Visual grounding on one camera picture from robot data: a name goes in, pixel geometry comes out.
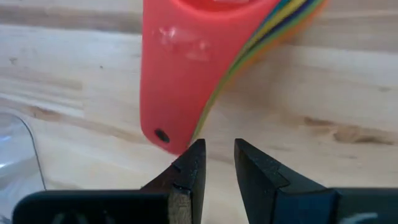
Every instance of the hanging hole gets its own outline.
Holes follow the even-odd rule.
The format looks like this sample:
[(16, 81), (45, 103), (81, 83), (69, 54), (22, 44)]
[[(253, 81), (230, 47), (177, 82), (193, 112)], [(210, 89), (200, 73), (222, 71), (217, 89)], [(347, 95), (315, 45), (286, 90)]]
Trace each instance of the hanging hole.
[(170, 142), (170, 138), (168, 137), (168, 135), (163, 130), (156, 129), (155, 130), (155, 134), (160, 140), (162, 140), (162, 142), (165, 142), (165, 143), (169, 143)]

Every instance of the red measuring spoon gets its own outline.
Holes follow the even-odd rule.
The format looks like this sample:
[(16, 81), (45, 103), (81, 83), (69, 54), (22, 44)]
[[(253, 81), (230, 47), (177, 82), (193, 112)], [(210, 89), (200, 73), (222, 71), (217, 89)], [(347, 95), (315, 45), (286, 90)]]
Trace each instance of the red measuring spoon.
[(141, 127), (181, 154), (209, 97), (279, 0), (145, 0)]

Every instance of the clear plastic container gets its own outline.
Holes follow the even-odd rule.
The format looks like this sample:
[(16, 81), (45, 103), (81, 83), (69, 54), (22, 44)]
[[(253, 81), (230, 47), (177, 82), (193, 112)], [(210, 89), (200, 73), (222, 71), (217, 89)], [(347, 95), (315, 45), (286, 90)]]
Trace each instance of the clear plastic container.
[(17, 116), (0, 111), (0, 224), (11, 224), (20, 199), (44, 189), (29, 128)]

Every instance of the wooden table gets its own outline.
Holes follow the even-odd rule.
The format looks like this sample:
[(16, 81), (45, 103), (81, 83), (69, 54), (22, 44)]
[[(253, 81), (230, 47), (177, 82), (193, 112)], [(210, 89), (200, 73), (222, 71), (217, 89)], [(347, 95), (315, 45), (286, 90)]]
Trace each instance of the wooden table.
[[(0, 107), (37, 140), (50, 189), (135, 189), (175, 158), (139, 126), (140, 1), (0, 0)], [(327, 186), (398, 185), (398, 1), (331, 0), (230, 85), (201, 137), (204, 223), (247, 223), (245, 138)]]

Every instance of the wood grain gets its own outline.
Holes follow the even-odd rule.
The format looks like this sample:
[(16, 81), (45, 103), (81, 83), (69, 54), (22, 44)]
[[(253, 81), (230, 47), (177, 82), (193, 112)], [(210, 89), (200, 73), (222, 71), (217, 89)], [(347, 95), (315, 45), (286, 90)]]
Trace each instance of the wood grain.
[[(30, 124), (50, 189), (139, 188), (175, 159), (139, 126), (141, 36), (118, 24), (141, 2), (0, 0), (14, 9), (0, 16), (0, 106)], [(396, 0), (333, 0), (225, 89), (201, 133), (205, 223), (247, 223), (234, 138), (327, 186), (398, 185), (397, 16)]]

